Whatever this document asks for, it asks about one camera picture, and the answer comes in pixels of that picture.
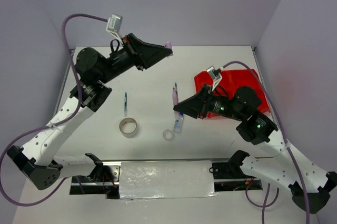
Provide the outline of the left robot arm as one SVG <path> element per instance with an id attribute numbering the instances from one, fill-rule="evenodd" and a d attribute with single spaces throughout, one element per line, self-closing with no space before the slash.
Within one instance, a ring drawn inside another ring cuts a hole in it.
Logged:
<path id="1" fill-rule="evenodd" d="M 94 154 L 57 157 L 56 153 L 73 132 L 105 103 L 112 89 L 107 83 L 136 67 L 145 70 L 172 55 L 169 44 L 146 43 L 130 33 L 117 44 L 109 57 L 91 47 L 81 49 L 75 69 L 79 83 L 71 90 L 63 107 L 33 139 L 23 146 L 11 146 L 7 155 L 38 190 L 45 190 L 60 178 L 85 176 L 101 179 L 105 166 Z"/>

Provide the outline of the purple highlighter cap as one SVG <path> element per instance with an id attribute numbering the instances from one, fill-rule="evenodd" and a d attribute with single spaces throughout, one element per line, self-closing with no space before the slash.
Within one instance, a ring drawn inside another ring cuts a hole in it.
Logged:
<path id="1" fill-rule="evenodd" d="M 170 42 L 166 42 L 165 43 L 165 47 L 171 49 L 172 48 L 172 44 Z"/>

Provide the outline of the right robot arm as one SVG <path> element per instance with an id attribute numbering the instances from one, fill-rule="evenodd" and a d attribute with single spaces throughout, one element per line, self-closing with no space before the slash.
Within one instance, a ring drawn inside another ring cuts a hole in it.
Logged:
<path id="1" fill-rule="evenodd" d="M 210 85 L 204 85 L 197 94 L 174 105 L 173 109 L 196 119 L 213 113 L 239 121 L 236 127 L 239 135 L 266 152 L 280 168 L 263 165 L 249 153 L 238 150 L 229 160 L 230 174 L 258 177 L 284 188 L 299 208 L 316 214 L 327 204 L 330 192 L 336 187 L 336 172 L 315 165 L 289 140 L 284 140 L 277 125 L 258 110 L 260 104 L 251 87 L 240 87 L 228 98 L 218 91 L 212 92 Z"/>

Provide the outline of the pink highlighter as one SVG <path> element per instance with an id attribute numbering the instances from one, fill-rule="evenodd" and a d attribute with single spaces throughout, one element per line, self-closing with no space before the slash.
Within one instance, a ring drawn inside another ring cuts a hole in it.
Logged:
<path id="1" fill-rule="evenodd" d="M 173 90 L 172 90 L 172 101 L 173 101 L 173 106 L 175 106 L 179 103 L 176 88 L 173 88 Z M 178 111 L 174 111 L 174 115 L 175 115 L 175 119 L 179 118 L 179 112 Z"/>

